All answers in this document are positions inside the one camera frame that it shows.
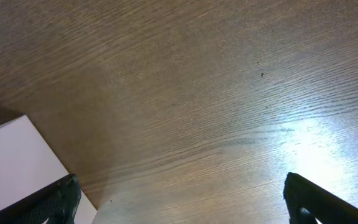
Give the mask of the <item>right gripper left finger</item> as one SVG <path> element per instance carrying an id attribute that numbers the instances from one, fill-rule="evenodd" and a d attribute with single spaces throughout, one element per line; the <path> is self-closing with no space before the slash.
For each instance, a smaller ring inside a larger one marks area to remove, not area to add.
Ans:
<path id="1" fill-rule="evenodd" d="M 68 174 L 0 211 L 0 224 L 74 224 L 81 189 Z"/>

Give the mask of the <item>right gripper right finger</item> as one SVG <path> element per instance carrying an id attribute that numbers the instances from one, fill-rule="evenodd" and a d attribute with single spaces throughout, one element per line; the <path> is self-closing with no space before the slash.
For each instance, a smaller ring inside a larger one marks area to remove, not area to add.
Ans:
<path id="1" fill-rule="evenodd" d="M 299 174 L 287 174 L 283 196 L 290 224 L 358 223 L 358 208 Z"/>

